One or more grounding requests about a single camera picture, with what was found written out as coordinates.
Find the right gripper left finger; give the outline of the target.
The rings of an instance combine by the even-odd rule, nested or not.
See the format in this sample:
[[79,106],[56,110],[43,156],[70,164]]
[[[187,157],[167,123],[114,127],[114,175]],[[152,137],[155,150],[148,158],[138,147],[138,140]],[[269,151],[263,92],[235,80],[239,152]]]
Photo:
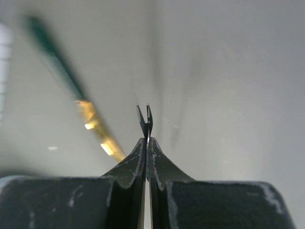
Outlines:
[[3,229],[141,229],[146,142],[100,177],[9,176],[0,180]]

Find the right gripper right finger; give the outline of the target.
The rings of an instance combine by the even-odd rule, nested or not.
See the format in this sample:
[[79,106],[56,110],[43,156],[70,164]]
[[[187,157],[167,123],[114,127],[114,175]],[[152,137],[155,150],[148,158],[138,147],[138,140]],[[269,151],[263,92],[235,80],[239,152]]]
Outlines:
[[277,189],[266,182],[197,181],[151,138],[147,148],[154,229],[293,229]]

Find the small silver fork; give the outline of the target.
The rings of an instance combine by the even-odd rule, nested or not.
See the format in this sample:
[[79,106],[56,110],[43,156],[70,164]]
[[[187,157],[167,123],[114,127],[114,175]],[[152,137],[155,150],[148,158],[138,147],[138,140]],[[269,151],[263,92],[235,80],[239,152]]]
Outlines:
[[149,104],[146,105],[146,111],[147,111],[147,120],[146,121],[143,117],[142,111],[138,104],[136,105],[136,108],[137,108],[137,115],[138,115],[139,123],[141,126],[141,130],[143,132],[143,135],[144,135],[147,145],[148,145],[149,141],[150,141],[152,129],[153,129],[153,117],[152,117],[150,105]]

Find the white compartment utensil container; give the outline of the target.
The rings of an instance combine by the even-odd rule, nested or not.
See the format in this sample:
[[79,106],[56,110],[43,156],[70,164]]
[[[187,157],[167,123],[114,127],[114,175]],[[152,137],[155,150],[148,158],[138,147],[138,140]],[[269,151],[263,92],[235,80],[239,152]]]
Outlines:
[[10,28],[5,24],[0,23],[0,122],[3,120],[12,41]]

